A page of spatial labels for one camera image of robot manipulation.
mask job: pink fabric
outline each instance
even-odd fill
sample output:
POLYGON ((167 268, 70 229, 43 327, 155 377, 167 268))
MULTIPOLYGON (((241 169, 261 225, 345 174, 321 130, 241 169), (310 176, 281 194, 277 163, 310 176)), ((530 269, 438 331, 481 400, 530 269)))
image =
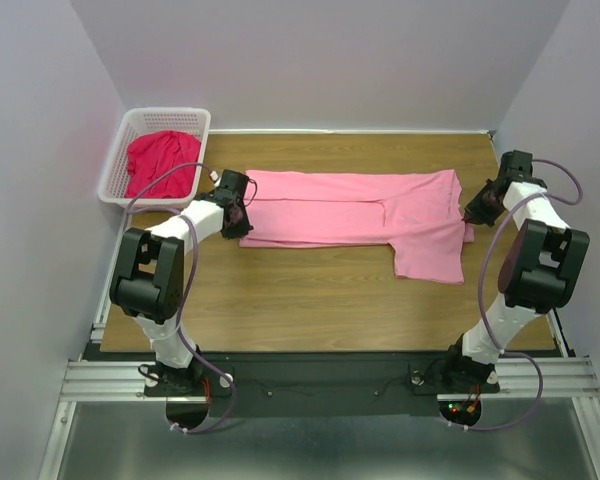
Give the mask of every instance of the pink fabric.
MULTIPOLYGON (((258 194, 243 247, 389 244, 397 277, 462 283, 473 230, 458 210, 454 170, 431 174, 305 174, 251 170, 258 194)), ((246 197, 251 198, 250 187, 246 197)))
MULTIPOLYGON (((184 132, 165 130, 136 138, 127 148, 127 171, 131 181, 125 196, 133 198, 147 185, 185 162, 200 155, 200 140, 184 132)), ((142 198, 182 198, 191 193, 199 168, 182 168, 151 188, 142 198)))

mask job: wooden tabletop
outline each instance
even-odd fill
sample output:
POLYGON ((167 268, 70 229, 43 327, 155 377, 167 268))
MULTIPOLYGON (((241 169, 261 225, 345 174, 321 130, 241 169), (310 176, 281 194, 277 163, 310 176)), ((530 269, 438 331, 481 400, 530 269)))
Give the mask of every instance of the wooden tabletop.
MULTIPOLYGON (((494 178, 486 135, 213 135, 205 163, 245 171, 428 173, 454 168, 464 206, 494 178)), ((211 188, 206 179, 199 191, 211 188)), ((146 228, 161 214, 141 214, 146 228)), ((396 279, 387 246, 319 249, 240 248, 220 235, 200 245, 198 273, 184 322, 203 351, 351 351, 446 349, 479 318, 478 272, 494 230, 477 227, 462 253, 464 285, 396 279)), ((488 305, 497 272, 515 236, 512 227, 493 255, 488 305)), ((187 258, 185 271, 191 265, 187 258)), ((544 319, 527 326, 513 348, 550 349, 544 319)), ((103 351, 147 351, 141 329, 111 307, 103 351)))

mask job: wall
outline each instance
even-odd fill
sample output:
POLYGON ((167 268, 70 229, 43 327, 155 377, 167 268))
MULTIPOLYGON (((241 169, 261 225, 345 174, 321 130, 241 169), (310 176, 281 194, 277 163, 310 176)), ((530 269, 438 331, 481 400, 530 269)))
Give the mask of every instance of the wall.
MULTIPOLYGON (((558 160, 578 176, 583 203, 557 210, 591 246, 571 303, 562 312, 567 338, 590 354, 600 379, 600 0, 572 0, 495 137, 511 148, 558 160)), ((549 188, 575 195, 568 180, 537 169, 549 188)))
POLYGON ((0 480, 37 473, 119 212, 95 185, 122 103, 66 0, 0 1, 0 480))
POLYGON ((72 0, 126 106, 215 128, 496 128, 568 0, 72 0))

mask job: red cloth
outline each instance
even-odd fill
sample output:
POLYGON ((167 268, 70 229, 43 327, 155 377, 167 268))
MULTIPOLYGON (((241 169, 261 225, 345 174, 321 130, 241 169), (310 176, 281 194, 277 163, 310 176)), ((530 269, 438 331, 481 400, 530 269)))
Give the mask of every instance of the red cloth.
MULTIPOLYGON (((127 155, 127 172, 131 181, 125 196, 133 198, 147 185, 173 167, 198 161, 200 140, 184 132, 165 130, 136 138, 127 155)), ((193 180, 200 168, 182 168, 162 180, 142 198, 182 198, 191 193, 193 180)))

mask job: plastic basket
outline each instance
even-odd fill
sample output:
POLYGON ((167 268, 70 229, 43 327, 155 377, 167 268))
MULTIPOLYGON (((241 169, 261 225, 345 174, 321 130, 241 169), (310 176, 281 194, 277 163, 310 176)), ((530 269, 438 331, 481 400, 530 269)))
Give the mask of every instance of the plastic basket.
MULTIPOLYGON (((127 173, 127 148, 141 135, 161 130, 186 132, 202 144, 198 162, 204 162, 211 114, 202 108, 134 108, 125 113, 120 129, 107 157, 104 173, 98 185, 98 197, 102 202, 115 203, 122 207, 129 204, 124 196, 131 177, 127 173)), ((191 193, 183 198, 147 198, 138 200, 134 206, 168 205, 184 207, 193 200, 200 181, 201 168, 196 169, 191 193)))

